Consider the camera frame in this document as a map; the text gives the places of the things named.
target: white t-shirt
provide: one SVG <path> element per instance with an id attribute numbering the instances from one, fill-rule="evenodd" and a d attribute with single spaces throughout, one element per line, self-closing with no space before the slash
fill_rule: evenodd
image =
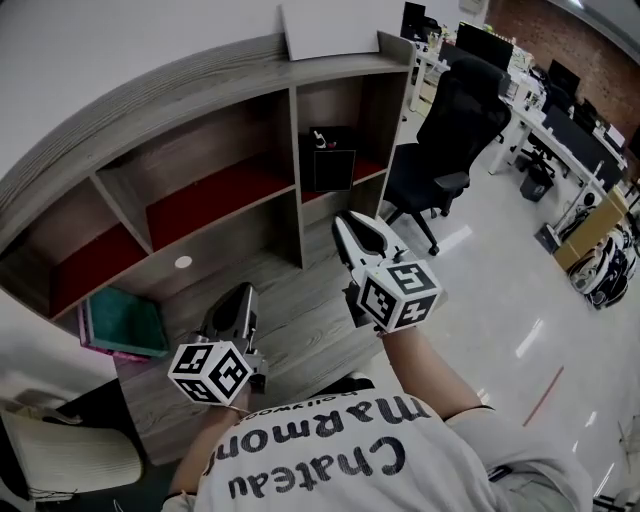
<path id="1" fill-rule="evenodd" d="M 265 409 L 214 450 L 197 496 L 164 512 L 587 511 L 591 482 L 571 452 L 491 409 L 443 422 L 373 389 Z"/>

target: white board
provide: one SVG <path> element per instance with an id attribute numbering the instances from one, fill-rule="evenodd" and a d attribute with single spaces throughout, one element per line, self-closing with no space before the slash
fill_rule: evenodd
<path id="1" fill-rule="evenodd" d="M 281 5 L 289 58 L 377 53 L 378 27 L 367 0 L 288 0 Z"/>

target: brick wall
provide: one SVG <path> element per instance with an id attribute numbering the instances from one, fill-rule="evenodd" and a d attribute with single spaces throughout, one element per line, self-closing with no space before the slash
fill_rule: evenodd
<path id="1" fill-rule="evenodd" d="M 487 23 L 515 37 L 536 63 L 556 59 L 582 80 L 578 96 L 629 140 L 640 124 L 640 66 L 615 44 L 546 0 L 491 0 Z"/>

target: red shelf panel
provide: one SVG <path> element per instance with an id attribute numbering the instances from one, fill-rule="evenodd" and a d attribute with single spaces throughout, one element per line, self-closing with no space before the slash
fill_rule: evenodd
<path id="1" fill-rule="evenodd" d="M 367 160 L 364 157 L 358 156 L 356 157 L 355 167 L 353 169 L 353 181 L 354 183 L 366 178 L 367 176 L 371 176 L 372 174 L 376 174 L 384 170 L 384 167 L 378 165 L 371 160 Z M 329 192 L 309 192 L 306 190 L 302 191 L 302 202 L 307 203 L 309 201 L 313 201 L 318 197 L 321 197 Z"/>
<path id="2" fill-rule="evenodd" d="M 54 318 L 146 256 L 122 224 L 111 228 L 52 270 L 49 316 Z"/>
<path id="3" fill-rule="evenodd" d="M 147 207 L 153 250 L 291 186 L 265 155 L 222 169 Z"/>

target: round hole on desk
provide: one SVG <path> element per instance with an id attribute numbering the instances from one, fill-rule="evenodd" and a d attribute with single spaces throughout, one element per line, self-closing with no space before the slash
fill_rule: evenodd
<path id="1" fill-rule="evenodd" d="M 187 268 L 193 263 L 191 256 L 180 256 L 174 263 L 176 268 Z"/>

